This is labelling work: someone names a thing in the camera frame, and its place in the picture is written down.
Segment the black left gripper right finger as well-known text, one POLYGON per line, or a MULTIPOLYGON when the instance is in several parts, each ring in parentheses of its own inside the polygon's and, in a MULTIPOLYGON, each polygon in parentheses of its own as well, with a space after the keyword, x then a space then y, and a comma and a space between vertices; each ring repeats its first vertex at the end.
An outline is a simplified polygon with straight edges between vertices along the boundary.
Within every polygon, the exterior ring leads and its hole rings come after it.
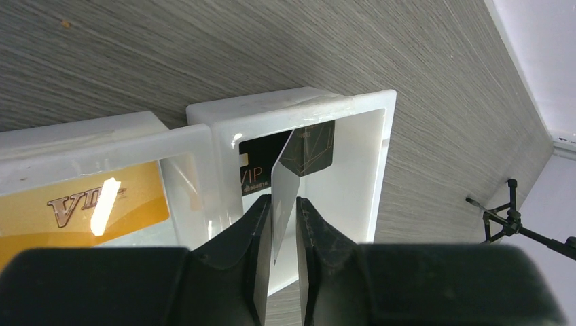
POLYGON ((487 244, 357 244, 296 200, 304 325, 563 325, 536 265, 487 244))

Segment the black credit card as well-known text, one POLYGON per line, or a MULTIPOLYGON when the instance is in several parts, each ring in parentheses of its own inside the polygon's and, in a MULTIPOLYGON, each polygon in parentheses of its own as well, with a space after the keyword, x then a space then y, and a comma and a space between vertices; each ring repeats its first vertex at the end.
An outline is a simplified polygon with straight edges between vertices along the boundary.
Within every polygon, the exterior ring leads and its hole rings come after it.
POLYGON ((290 132, 280 155, 272 167, 272 249, 274 264, 276 264, 278 259, 287 224, 300 187, 300 178, 284 166, 281 161, 283 154, 289 149, 294 132, 294 130, 290 132))

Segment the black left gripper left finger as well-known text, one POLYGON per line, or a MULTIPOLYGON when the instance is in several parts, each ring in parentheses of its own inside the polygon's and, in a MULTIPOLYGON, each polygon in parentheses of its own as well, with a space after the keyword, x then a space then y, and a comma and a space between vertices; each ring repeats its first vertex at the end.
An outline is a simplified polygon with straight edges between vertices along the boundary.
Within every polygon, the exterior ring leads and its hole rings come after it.
POLYGON ((2 325, 263 325, 272 201, 185 247, 49 248, 1 273, 2 325))

